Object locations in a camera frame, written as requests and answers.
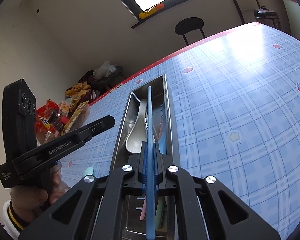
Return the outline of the forearm in white sleeve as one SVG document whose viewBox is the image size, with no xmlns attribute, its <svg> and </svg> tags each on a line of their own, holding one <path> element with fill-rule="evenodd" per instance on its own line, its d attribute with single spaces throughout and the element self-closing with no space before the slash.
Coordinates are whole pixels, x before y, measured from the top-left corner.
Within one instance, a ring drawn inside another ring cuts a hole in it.
<svg viewBox="0 0 300 240">
<path fill-rule="evenodd" d="M 29 223 L 22 220 L 14 211 L 11 201 L 7 201 L 3 205 L 4 229 L 13 238 L 18 239 L 20 233 L 25 230 Z"/>
</svg>

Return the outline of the person's left hand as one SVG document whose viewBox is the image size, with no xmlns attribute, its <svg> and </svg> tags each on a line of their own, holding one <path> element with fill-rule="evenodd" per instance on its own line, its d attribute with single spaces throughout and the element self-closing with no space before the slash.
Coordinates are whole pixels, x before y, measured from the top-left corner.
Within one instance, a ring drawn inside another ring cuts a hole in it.
<svg viewBox="0 0 300 240">
<path fill-rule="evenodd" d="M 16 186 L 11 189 L 10 209 L 13 215 L 16 215 L 22 222 L 30 223 L 38 215 L 37 209 L 44 205 L 45 202 L 54 204 L 61 198 L 70 187 L 62 181 L 62 165 L 58 161 L 51 168 L 52 191 L 48 194 L 44 189 L 37 189 L 28 186 Z"/>
</svg>

